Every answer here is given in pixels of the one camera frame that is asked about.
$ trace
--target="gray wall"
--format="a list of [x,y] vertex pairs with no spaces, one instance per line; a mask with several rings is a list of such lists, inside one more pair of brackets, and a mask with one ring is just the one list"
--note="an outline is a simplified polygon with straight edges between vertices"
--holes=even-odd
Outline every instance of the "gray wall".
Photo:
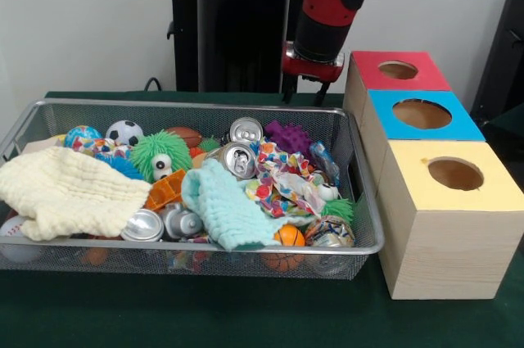
[[[346,51],[427,50],[470,106],[503,4],[367,0]],[[171,16],[170,0],[0,0],[0,133],[47,90],[137,90],[152,75],[174,89]]]

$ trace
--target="metal mesh basket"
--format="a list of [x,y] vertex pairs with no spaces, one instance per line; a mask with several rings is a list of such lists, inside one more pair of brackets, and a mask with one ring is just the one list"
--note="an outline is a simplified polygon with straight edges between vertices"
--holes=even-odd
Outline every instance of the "metal mesh basket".
[[[326,145],[341,168],[342,196],[355,201],[355,247],[267,246],[226,252],[196,243],[83,239],[35,243],[24,237],[0,237],[0,252],[23,250],[21,246],[38,246],[42,252],[29,263],[15,263],[0,255],[0,269],[352,279],[368,256],[382,248],[384,239],[355,120],[338,109],[47,99],[29,106],[3,140],[0,165],[18,156],[27,142],[66,133],[79,124],[104,130],[126,119],[139,123],[144,133],[187,126],[206,137],[220,137],[243,116],[254,117],[262,125],[272,120],[301,124],[312,139]],[[8,212],[9,207],[0,203],[1,221]],[[104,252],[106,260],[89,263],[90,251]]]

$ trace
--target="stacked wooden boxes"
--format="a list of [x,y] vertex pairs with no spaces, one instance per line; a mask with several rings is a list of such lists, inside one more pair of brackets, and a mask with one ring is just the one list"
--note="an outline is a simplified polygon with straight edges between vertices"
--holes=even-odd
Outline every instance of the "stacked wooden boxes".
[[495,296],[524,195],[424,52],[353,52],[344,107],[377,185],[393,299]]

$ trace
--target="red box lid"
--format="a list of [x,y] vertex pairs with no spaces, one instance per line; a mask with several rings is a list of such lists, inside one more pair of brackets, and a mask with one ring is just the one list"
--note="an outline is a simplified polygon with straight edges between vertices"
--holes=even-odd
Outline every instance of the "red box lid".
[[427,52],[354,51],[351,55],[366,88],[451,91]]

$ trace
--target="green tablecloth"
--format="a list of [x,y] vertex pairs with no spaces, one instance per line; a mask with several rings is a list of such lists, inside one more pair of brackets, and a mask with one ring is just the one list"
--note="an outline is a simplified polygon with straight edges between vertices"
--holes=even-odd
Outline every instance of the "green tablecloth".
[[[277,105],[279,96],[49,93]],[[294,105],[309,105],[298,95]],[[341,95],[326,105],[340,106]],[[351,282],[0,272],[1,347],[524,346],[524,256],[493,301],[392,301],[378,258]]]

